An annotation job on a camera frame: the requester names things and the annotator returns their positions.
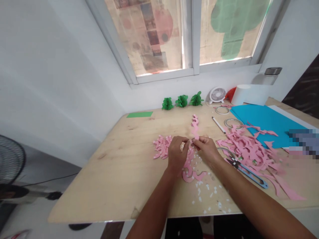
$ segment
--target fan grille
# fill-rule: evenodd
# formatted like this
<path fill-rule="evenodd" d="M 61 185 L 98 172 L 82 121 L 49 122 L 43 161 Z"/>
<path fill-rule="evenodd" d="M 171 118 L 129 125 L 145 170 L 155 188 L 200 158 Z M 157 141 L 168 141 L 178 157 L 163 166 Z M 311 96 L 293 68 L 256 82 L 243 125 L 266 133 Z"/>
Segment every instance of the fan grille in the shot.
<path fill-rule="evenodd" d="M 11 184 L 21 173 L 26 153 L 17 142 L 0 135 L 0 183 Z"/>
<path fill-rule="evenodd" d="M 223 88 L 218 88 L 214 90 L 211 94 L 211 99 L 214 101 L 221 101 L 225 98 L 226 91 Z"/>

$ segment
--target blue paper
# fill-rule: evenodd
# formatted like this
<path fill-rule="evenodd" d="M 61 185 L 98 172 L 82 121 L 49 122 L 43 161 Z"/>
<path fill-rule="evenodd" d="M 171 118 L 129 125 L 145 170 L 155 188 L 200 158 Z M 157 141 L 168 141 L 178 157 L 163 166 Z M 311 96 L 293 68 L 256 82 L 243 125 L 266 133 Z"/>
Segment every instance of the blue paper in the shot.
<path fill-rule="evenodd" d="M 278 134 L 278 137 L 270 134 L 259 134 L 257 139 L 265 148 L 267 148 L 267 146 L 265 145 L 264 141 L 274 141 L 272 145 L 273 148 L 295 146 L 289 139 L 289 135 L 286 132 L 290 129 L 306 129 L 304 126 L 267 106 L 235 106 L 232 107 L 231 112 L 237 119 L 246 125 L 248 125 L 247 121 L 249 121 L 249 123 L 251 123 L 253 126 L 260 127 L 261 130 L 272 130 Z M 252 134 L 257 132 L 257 130 L 253 128 L 248 128 L 248 130 Z"/>

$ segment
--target blue scissors handle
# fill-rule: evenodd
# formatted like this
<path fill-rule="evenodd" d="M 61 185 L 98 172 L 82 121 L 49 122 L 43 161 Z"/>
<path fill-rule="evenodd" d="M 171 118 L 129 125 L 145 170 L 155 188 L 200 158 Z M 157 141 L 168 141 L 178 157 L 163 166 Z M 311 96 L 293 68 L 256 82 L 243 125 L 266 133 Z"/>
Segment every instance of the blue scissors handle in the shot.
<path fill-rule="evenodd" d="M 238 170 L 241 171 L 243 174 L 245 174 L 247 177 L 249 177 L 251 180 L 253 180 L 255 183 L 257 183 L 262 188 L 264 189 L 268 188 L 268 183 L 265 180 L 261 179 L 259 176 L 254 174 L 252 171 L 250 171 L 246 166 L 242 165 L 241 163 L 239 163 Z"/>

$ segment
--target green paper tree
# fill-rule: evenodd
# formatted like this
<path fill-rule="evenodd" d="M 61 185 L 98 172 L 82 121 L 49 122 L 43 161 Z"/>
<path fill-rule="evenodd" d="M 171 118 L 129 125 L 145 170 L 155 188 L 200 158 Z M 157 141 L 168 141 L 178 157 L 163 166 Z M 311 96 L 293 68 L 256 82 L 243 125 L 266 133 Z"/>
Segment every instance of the green paper tree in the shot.
<path fill-rule="evenodd" d="M 188 99 L 188 96 L 182 95 L 178 97 L 178 100 L 175 101 L 175 103 L 177 104 L 178 107 L 184 108 L 185 106 L 187 106 L 187 99 Z"/>
<path fill-rule="evenodd" d="M 202 101 L 204 101 L 204 100 L 202 100 L 202 98 L 200 97 L 200 94 L 201 94 L 202 92 L 201 91 L 199 91 L 196 95 L 194 95 L 193 97 L 192 97 L 192 99 L 190 100 L 190 105 L 192 105 L 192 106 L 198 106 L 198 105 L 202 105 Z"/>
<path fill-rule="evenodd" d="M 238 57 L 245 33 L 263 21 L 269 3 L 270 0 L 217 0 L 210 20 L 215 32 L 225 33 L 221 50 L 224 60 Z"/>
<path fill-rule="evenodd" d="M 169 98 L 164 98 L 164 101 L 163 101 L 163 104 L 162 104 L 163 108 L 162 110 L 170 110 L 170 109 L 173 109 L 174 106 L 172 104 L 172 98 L 169 97 Z"/>

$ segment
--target standing fan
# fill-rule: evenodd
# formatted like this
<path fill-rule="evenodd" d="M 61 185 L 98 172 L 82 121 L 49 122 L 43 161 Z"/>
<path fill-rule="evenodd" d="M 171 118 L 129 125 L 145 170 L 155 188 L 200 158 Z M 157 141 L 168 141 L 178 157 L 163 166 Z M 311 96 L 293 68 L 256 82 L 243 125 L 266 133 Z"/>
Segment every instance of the standing fan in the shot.
<path fill-rule="evenodd" d="M 49 200 L 59 199 L 61 192 L 38 192 L 12 185 L 21 174 L 26 164 L 26 153 L 16 141 L 0 135 L 0 200 L 30 197 L 45 197 Z"/>
<path fill-rule="evenodd" d="M 209 103 L 213 103 L 213 102 L 222 102 L 224 103 L 224 99 L 226 96 L 226 91 L 224 88 L 221 88 L 219 86 L 213 88 L 210 92 L 209 92 L 209 98 L 210 101 Z"/>
<path fill-rule="evenodd" d="M 22 172 L 25 163 L 26 153 L 23 147 L 0 135 L 0 184 L 11 185 Z"/>

